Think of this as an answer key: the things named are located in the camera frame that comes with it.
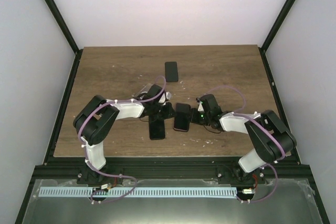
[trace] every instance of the phone on table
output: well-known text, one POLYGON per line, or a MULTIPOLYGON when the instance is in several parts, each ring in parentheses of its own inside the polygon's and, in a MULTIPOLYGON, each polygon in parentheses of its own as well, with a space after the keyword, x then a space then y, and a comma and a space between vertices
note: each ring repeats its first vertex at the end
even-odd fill
POLYGON ((187 132, 190 124, 190 105, 186 103, 177 103, 175 112, 174 130, 187 132))
POLYGON ((149 138, 151 140, 161 140, 166 138, 164 120, 157 116, 148 116, 149 138))
POLYGON ((164 63, 165 77, 167 82, 178 81, 177 62, 169 61, 164 63))

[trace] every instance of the wooden tabletop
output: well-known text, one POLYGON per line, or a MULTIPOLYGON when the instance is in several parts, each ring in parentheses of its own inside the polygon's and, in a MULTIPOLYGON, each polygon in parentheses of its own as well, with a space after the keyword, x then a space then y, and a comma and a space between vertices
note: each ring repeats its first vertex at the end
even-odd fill
MULTIPOLYGON (((171 102, 197 107, 196 97, 219 85, 239 89, 247 101, 244 113, 276 110, 259 50, 255 45, 86 47, 80 60, 69 104, 59 134, 55 156, 83 156, 72 122, 96 94, 106 99, 129 99, 147 83, 164 75, 164 63, 177 61, 179 82, 167 83, 171 102)), ((243 104, 233 90, 213 92, 222 110, 243 104)), ((228 156, 252 149, 247 135, 214 134, 191 124, 187 133, 173 130, 165 121, 166 138, 149 139, 148 123, 139 119, 115 121, 104 140, 105 156, 228 156)))

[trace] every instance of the purple cable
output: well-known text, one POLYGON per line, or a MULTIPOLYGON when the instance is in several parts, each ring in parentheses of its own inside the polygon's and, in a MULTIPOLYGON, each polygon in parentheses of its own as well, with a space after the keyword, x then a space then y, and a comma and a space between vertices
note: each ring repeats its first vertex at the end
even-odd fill
MULTIPOLYGON (((131 180, 133 180, 133 181, 135 182, 134 186, 133 186, 133 187, 131 188, 131 190, 129 190, 127 193, 121 195, 121 196, 118 197, 118 198, 112 199, 112 200, 104 200, 104 201, 101 201, 102 203, 110 203, 110 202, 114 202, 114 201, 117 201, 117 200, 119 200, 119 199, 122 199, 122 198, 126 197, 128 194, 131 194, 131 193, 135 190, 136 186, 138 185, 138 181, 137 181, 137 179, 134 178, 134 177, 132 177, 132 176, 126 176, 126 175, 112 175, 112 174, 103 173, 103 172, 97 170, 96 168, 94 168, 94 167, 91 165, 90 162, 88 162, 87 164, 88 164, 88 166, 89 166, 93 171, 95 171, 95 172, 97 172, 97 173, 99 173, 99 174, 101 174, 101 175, 103 175, 103 176, 106 176, 106 177, 112 177, 112 178, 129 178, 129 179, 131 179, 131 180)), ((97 191, 94 191, 94 192, 91 194, 91 196, 90 196, 91 202, 94 202, 94 200, 93 200, 93 196, 94 196, 96 193, 101 192, 101 191, 105 192, 104 190, 97 190, 97 191)))
MULTIPOLYGON (((162 78, 162 79, 163 79, 163 87, 162 87, 161 91, 160 91, 156 96, 154 96, 154 97, 152 97, 152 98, 149 98, 149 99, 147 99, 147 100, 136 100, 136 102, 141 102, 141 103, 149 102, 149 101, 152 101, 152 100, 158 98, 160 95, 162 95, 162 93, 163 93, 163 91, 164 91, 164 89, 165 89, 165 87, 166 87, 166 79, 165 79, 164 76, 158 76, 158 77, 155 79, 155 83, 157 82, 157 80, 158 80, 159 78, 162 78)), ((120 103, 126 103, 126 102, 128 103, 128 102, 130 102, 130 101, 132 101, 132 100, 135 100, 135 99, 130 99, 130 100, 120 100, 120 101, 117 101, 117 103, 119 103, 119 104, 120 104, 120 103)), ((116 103, 115 101, 110 101, 110 102, 106 102, 106 103, 102 104, 101 106, 99 106, 99 107, 97 107, 95 110, 93 110, 93 111, 91 112, 91 114, 89 114, 89 116, 84 120, 83 125, 81 126, 81 128, 80 128, 79 131, 78 131, 78 139, 79 139, 79 141, 80 141, 83 145, 85 145, 86 143, 81 139, 82 132, 83 132, 83 129, 85 128, 85 126, 87 125, 87 123, 90 121, 90 119, 91 119, 91 118, 92 118, 98 111, 100 111, 102 108, 104 108, 104 107, 106 107, 106 106, 108 106, 108 105, 115 104, 115 103, 116 103)), ((85 151, 85 159, 88 160, 88 155, 87 155, 87 152, 86 152, 86 147, 84 148, 84 151, 85 151)), ((113 199, 113 200, 107 200, 107 201, 105 201, 105 202, 113 202, 113 201, 117 201, 117 200, 119 200, 119 199, 124 198, 124 197, 127 196, 128 194, 132 193, 132 192, 135 190, 135 188, 136 188, 136 186, 137 186, 137 184, 138 184, 138 181, 136 180, 136 178, 134 178, 134 177, 132 177, 132 176, 113 175, 113 174, 103 173, 103 172, 99 171, 98 169, 96 169, 95 167, 93 167, 92 164, 91 164, 89 161, 87 161, 87 165, 88 165, 93 171, 95 171, 96 173, 99 173, 99 174, 101 174, 101 175, 103 175, 103 176, 106 176, 106 177, 112 177, 112 178, 128 178, 128 179, 132 179, 132 180, 135 182, 135 184, 134 184, 134 186, 132 187, 132 189, 129 190, 127 193, 125 193, 124 195, 122 195, 122 196, 120 196, 120 197, 118 197, 118 198, 116 198, 116 199, 113 199)))
POLYGON ((234 116, 241 116, 243 118, 246 118, 247 120, 251 121, 251 123, 255 124, 259 129, 262 130, 262 132, 264 132, 274 143, 275 145, 279 148, 280 152, 281 152, 281 158, 280 159, 283 159, 285 158, 286 154, 285 154, 285 151, 284 149, 282 148, 282 146, 279 144, 279 142, 267 131, 264 129, 264 127, 262 127, 256 120, 254 120, 253 118, 247 116, 247 115, 244 115, 244 114, 236 114, 234 113, 233 114, 234 116))
POLYGON ((235 110, 234 112, 241 111, 241 110, 243 110, 243 109, 246 107, 246 99, 245 99, 244 95, 243 95, 238 89, 236 89, 236 88, 234 88, 234 87, 231 87, 231 86, 229 86, 229 85, 220 85, 220 86, 217 86, 217 87, 215 87, 215 88, 213 88, 213 89, 210 89, 210 90, 209 90, 208 92, 206 92, 205 94, 209 94, 209 93, 211 93, 212 91, 215 91, 215 90, 217 90, 217 89, 223 89, 223 88, 228 88, 228 89, 232 89, 232 90, 236 91, 236 92, 240 95, 240 97, 242 98, 242 100, 243 100, 243 103, 244 103, 243 106, 242 106, 241 108, 235 110))
MULTIPOLYGON (((274 172, 274 175, 275 175, 275 184, 274 184, 274 188, 273 190, 268 194, 266 195, 264 198, 261 198, 261 199, 257 199, 257 200, 253 200, 253 201, 250 201, 250 203, 257 203, 257 202, 261 202, 261 201, 264 201, 265 199, 268 199, 269 197, 271 197, 273 195, 273 193, 275 192, 275 190, 277 189, 278 187, 278 174, 277 174, 277 171, 275 170, 275 168, 270 165, 270 164, 266 164, 266 166, 269 166, 273 172, 274 172)), ((240 201, 240 202, 247 202, 246 200, 242 200, 240 199, 238 196, 236 196, 236 198, 240 201)))

